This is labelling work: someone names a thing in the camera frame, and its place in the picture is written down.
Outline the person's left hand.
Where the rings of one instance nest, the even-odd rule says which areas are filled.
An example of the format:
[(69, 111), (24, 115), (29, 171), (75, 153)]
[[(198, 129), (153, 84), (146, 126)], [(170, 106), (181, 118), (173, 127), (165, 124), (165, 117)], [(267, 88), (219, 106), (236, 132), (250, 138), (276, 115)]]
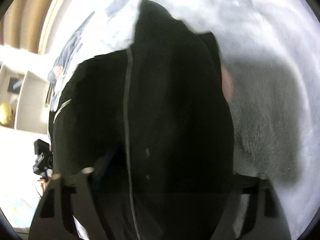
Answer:
[(41, 189), (42, 189), (42, 193), (44, 193), (44, 192), (46, 191), (49, 183), (50, 183), (50, 179), (47, 180), (47, 179), (45, 179), (45, 178), (40, 178), (40, 179), (39, 179), (39, 182), (40, 182), (40, 187), (41, 187)]

